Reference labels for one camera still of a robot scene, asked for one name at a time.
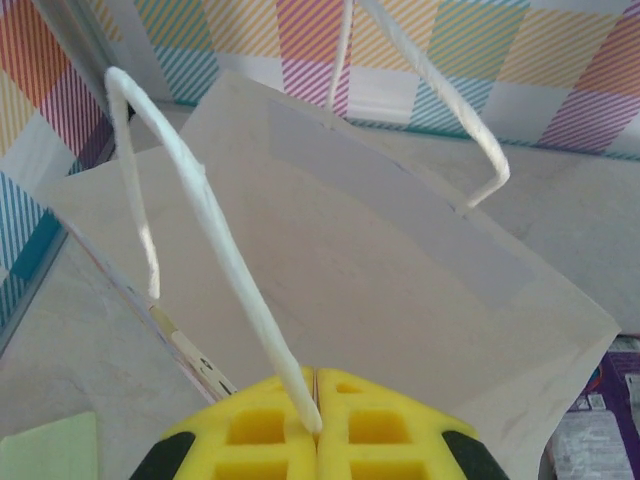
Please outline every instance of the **purple box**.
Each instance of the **purple box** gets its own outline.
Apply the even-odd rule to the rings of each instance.
[[[558,480],[640,479],[639,338],[616,338],[548,451]]]

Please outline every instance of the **paper bag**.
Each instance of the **paper bag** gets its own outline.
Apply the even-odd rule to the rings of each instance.
[[[443,180],[325,119],[227,72],[181,130],[292,352],[462,418],[512,479],[535,478],[618,326],[482,212],[454,212]],[[160,308],[235,386],[272,374],[165,151],[138,161]],[[47,200],[144,292],[126,198],[110,162]]]

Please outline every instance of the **white rope handle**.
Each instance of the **white rope handle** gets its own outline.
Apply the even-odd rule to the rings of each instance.
[[[296,407],[302,423],[310,432],[319,432],[322,429],[322,419],[307,389],[300,365],[289,350],[233,240],[224,214],[205,175],[204,165],[195,159],[189,147],[182,141],[162,112],[129,75],[118,68],[111,67],[105,75],[105,83],[115,129],[116,152],[120,159],[138,235],[151,270],[151,290],[154,293],[159,292],[158,259],[142,202],[136,156],[129,132],[127,101],[167,149],[200,226],[242,303],[271,365]]]
[[[334,63],[331,85],[325,103],[325,108],[328,110],[333,108],[334,97],[344,67],[344,59],[347,54],[348,30],[351,28],[351,9],[353,8],[352,2],[353,0],[344,1],[340,41],[336,49],[336,61]],[[487,154],[493,164],[496,170],[496,176],[476,192],[472,193],[464,204],[456,208],[458,213],[465,214],[507,183],[511,175],[507,157],[505,157],[502,148],[500,148],[500,144],[482,122],[473,107],[467,103],[455,87],[438,71],[427,56],[420,51],[420,48],[418,48],[411,38],[402,30],[393,17],[387,13],[384,7],[376,0],[358,0],[358,2],[376,25],[378,25],[378,28],[382,30],[385,37],[391,41],[402,56],[409,62],[416,73],[431,87],[437,97],[449,107],[466,132],[471,138],[478,142],[480,148]]]

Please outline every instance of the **plaid pattern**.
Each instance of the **plaid pattern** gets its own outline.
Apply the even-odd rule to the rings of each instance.
[[[381,1],[503,141],[640,159],[640,0]],[[342,0],[101,4],[117,7],[111,28],[140,23],[123,27],[114,48],[157,98],[195,104],[224,67],[324,101]],[[335,111],[465,136],[357,3]]]
[[[106,11],[102,0],[92,4]],[[99,18],[121,39],[110,16]],[[34,192],[43,181],[94,166],[111,134],[33,3],[0,0],[0,333],[60,228]]]

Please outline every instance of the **green paper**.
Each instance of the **green paper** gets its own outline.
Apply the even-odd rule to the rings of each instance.
[[[0,479],[98,480],[96,415],[81,413],[4,438]]]

